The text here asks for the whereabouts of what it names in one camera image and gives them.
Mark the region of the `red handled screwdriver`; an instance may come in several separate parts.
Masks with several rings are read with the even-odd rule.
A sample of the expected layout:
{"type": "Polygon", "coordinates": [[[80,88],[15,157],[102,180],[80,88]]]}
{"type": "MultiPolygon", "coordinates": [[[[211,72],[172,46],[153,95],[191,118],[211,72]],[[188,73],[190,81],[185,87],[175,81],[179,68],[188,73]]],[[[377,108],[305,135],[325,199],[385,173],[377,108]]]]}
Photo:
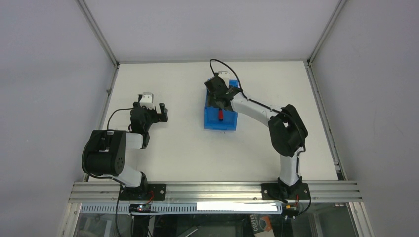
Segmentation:
{"type": "Polygon", "coordinates": [[[218,111],[218,120],[219,121],[224,121],[224,112],[223,112],[223,109],[219,109],[219,111],[218,111]]]}

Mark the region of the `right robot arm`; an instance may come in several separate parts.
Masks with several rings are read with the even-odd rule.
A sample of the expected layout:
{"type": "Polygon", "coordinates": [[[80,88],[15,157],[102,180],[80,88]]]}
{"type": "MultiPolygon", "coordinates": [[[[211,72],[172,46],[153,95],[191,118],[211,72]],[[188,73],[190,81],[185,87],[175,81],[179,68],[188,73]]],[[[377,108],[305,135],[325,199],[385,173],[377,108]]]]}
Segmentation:
{"type": "Polygon", "coordinates": [[[218,75],[204,83],[210,102],[215,107],[244,114],[265,125],[271,144],[280,155],[279,190],[289,196],[302,185],[299,172],[300,155],[306,151],[308,131],[297,111],[287,104],[275,109],[250,97],[240,87],[229,86],[218,75]]]}

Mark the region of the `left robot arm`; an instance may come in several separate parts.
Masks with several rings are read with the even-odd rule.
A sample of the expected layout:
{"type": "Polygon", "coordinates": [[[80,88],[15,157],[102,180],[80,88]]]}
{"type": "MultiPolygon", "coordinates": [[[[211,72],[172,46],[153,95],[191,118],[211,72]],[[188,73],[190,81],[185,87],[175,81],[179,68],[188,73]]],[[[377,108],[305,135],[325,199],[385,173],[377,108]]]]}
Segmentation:
{"type": "Polygon", "coordinates": [[[82,152],[82,170],[96,179],[113,179],[127,188],[148,190],[144,172],[126,164],[127,150],[145,149],[149,130],[155,123],[167,122],[168,110],[163,103],[154,105],[154,94],[144,92],[129,108],[128,130],[94,130],[82,152]]]}

